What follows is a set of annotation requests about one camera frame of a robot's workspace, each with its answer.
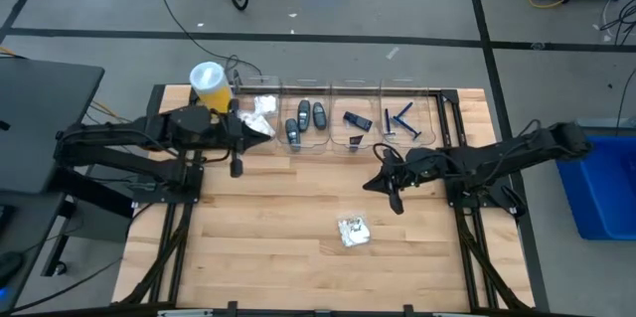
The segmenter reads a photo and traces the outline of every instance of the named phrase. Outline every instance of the clear plastic bin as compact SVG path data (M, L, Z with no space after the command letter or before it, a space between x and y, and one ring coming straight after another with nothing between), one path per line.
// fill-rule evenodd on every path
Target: clear plastic bin
M298 123L298 104L303 99L309 101L309 125L307 130L300 132L300 144L290 144L285 130L285 122L288 119ZM327 127L318 129L314 123L314 104L320 102L327 116ZM316 79L290 79L282 85L278 106L278 129L276 137L283 149L293 154L322 154L327 149L331 113L331 85L321 83Z
M383 80L380 84L379 114L385 142L398 148L432 144L435 133L431 124L431 106L435 107L435 98L428 95L428 87L419 86L414 79ZM391 133L387 130L387 114ZM398 121L406 123L417 133L411 132Z
M278 106L280 103L280 93L282 87L280 80L276 77L253 77L241 79L235 82L233 92L239 101L241 111L252 113L255 111L255 99L260 96L273 96L276 99L275 109L262 114L269 126L274 130L274 134L268 142L260 143L248 148L245 154L273 154L277 149L276 129L278 128Z
M376 82L346 79L333 83L332 93L330 126L334 153L356 154L370 151L371 146L383 141L382 121L378 116L379 86ZM347 112L370 120L372 123L369 131L346 120Z

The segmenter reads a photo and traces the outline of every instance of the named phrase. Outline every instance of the yellow cup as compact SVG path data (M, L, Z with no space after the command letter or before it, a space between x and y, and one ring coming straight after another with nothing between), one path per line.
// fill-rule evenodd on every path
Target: yellow cup
M190 72L190 84L207 108L228 112L233 94L221 65L212 62L196 65Z

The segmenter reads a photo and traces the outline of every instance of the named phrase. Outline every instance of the blue bin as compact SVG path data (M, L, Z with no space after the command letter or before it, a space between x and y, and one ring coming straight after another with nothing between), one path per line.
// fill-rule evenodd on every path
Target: blue bin
M582 161L556 162L582 238L636 240L636 138L588 137Z

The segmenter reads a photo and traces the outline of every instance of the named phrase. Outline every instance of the remote control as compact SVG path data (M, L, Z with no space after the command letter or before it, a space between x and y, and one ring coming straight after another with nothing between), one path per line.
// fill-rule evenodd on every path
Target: remote control
M304 132L309 128L309 101L303 99L298 103L298 130Z
M327 128L327 114L325 114L325 108L320 102L314 103L314 125L319 130Z
M289 118L285 121L285 132L287 133L287 140L291 145L291 149L300 150L300 132L295 119Z

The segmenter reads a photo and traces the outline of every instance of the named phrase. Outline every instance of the wooden tabletop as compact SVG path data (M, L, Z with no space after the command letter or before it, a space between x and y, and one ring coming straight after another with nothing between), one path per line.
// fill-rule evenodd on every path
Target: wooden tabletop
M468 144L494 142L484 91L458 93ZM161 111L187 105L189 95L188 85L166 86ZM352 97L339 104L355 102ZM400 109L408 102L400 98L389 104ZM433 107L424 119L436 139L427 146L439 147ZM449 119L457 145L452 114ZM352 135L342 134L334 140ZM289 154L279 146L274 142L244 155L238 179L230 177L227 162L206 167L190 225L179 307L225 308L236 300L238 308L256 309L401 311L412 304L415 311L469 310L455 218L441 181L402 192L405 213L397 216L386 196L362 189L381 166L370 149L351 154L329 142L321 154ZM165 205L153 206L130 229L113 301L130 293L155 259L165 211ZM343 246L337 221L348 215L366 217L370 243ZM500 209L483 209L482 216L493 264L519 298L534 305L514 219ZM485 305L481 270L474 259L473 264ZM172 261L166 268L172 271ZM164 299L168 280L163 281Z

